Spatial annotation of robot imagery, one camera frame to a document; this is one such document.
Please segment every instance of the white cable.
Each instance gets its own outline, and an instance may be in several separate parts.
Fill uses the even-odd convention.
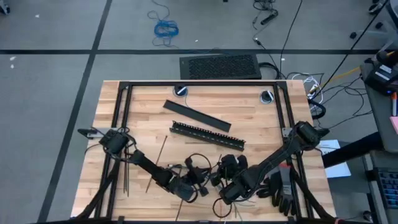
[[[295,75],[292,77],[292,80],[294,80],[294,78],[297,77],[297,76],[299,76],[299,75],[302,75],[302,74],[301,74],[301,73],[295,74]],[[313,76],[310,76],[310,77],[306,78],[305,80],[303,80],[303,82],[304,82],[304,83],[314,82],[315,85],[316,85],[315,87],[318,87],[318,86],[319,86],[319,91],[321,91],[321,100],[320,100],[318,103],[319,103],[319,104],[322,103],[322,101],[323,101],[323,92],[322,92],[322,88],[320,87],[318,81],[317,81]],[[313,110],[313,109],[315,109],[316,107],[317,107],[317,106],[313,106],[313,107],[310,108],[310,110]]]

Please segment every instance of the blue cable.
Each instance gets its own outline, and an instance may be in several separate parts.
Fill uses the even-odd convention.
[[[175,21],[167,20],[167,18],[170,15],[170,9],[165,5],[155,2],[155,0],[152,0],[152,2],[158,6],[162,6],[167,9],[167,15],[163,19],[160,19],[159,14],[155,10],[149,11],[147,13],[149,19],[155,19],[157,21],[154,29],[155,38],[152,40],[152,44],[154,46],[166,46],[166,47],[178,48],[177,46],[172,45],[172,39],[176,35],[178,35],[179,29]],[[156,39],[161,39],[162,44],[155,44]]]

